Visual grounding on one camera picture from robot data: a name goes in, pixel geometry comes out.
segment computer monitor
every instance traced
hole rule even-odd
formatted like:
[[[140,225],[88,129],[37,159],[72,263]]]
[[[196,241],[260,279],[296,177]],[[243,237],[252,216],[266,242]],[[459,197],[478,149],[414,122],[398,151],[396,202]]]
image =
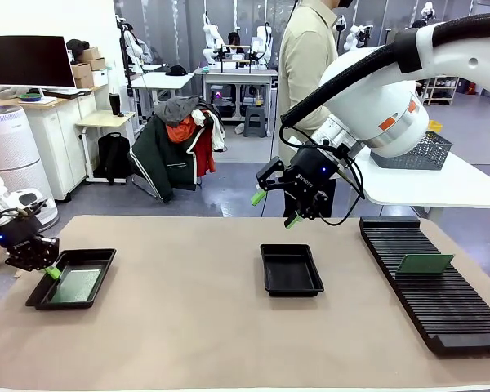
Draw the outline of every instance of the computer monitor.
[[[0,36],[0,87],[75,87],[64,38]]]

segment cardboard box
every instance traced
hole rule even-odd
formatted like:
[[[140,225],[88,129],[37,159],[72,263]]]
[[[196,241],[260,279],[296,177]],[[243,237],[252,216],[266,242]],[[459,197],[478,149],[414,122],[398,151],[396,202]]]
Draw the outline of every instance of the cardboard box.
[[[107,78],[107,69],[102,69],[101,71],[92,72],[92,80],[95,83],[95,87],[102,87],[109,83]]]
[[[77,60],[79,61],[85,61],[85,60],[96,60],[100,59],[100,52],[98,51],[98,47],[90,47],[89,49],[86,49],[83,51],[83,53],[78,56]]]
[[[96,60],[84,60],[83,63],[89,64],[93,71],[101,71],[102,69],[106,69],[105,59],[96,59]]]
[[[86,78],[87,76],[91,76],[91,66],[89,64],[75,64],[71,65],[71,69],[73,70],[73,77],[75,79]]]
[[[92,74],[85,78],[74,79],[74,83],[76,84],[76,88],[93,88],[95,86],[95,83],[92,80]]]

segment stool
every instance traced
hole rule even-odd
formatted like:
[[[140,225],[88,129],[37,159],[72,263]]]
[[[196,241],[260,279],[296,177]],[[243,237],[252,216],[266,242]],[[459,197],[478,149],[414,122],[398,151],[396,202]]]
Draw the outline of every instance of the stool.
[[[265,129],[265,106],[250,105],[247,107],[243,137],[249,136],[267,136],[267,131]]]

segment shirt sleeve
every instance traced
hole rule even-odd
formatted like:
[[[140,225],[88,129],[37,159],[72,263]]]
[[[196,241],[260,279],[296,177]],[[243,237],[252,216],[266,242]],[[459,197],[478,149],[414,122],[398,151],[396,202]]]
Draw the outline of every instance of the shirt sleeve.
[[[328,65],[328,50],[323,37],[314,31],[304,32],[287,45],[285,68],[291,108],[319,87],[319,81]],[[309,114],[296,127],[315,131],[325,123],[330,111],[324,106]]]

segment pile of clothes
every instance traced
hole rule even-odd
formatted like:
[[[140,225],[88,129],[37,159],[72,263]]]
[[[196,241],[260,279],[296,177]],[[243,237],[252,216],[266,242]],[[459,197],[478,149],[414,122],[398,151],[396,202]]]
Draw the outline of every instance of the pile of clothes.
[[[171,98],[155,112],[129,160],[167,203],[173,188],[195,190],[198,177],[216,171],[212,151],[225,147],[225,129],[216,108],[197,96]]]

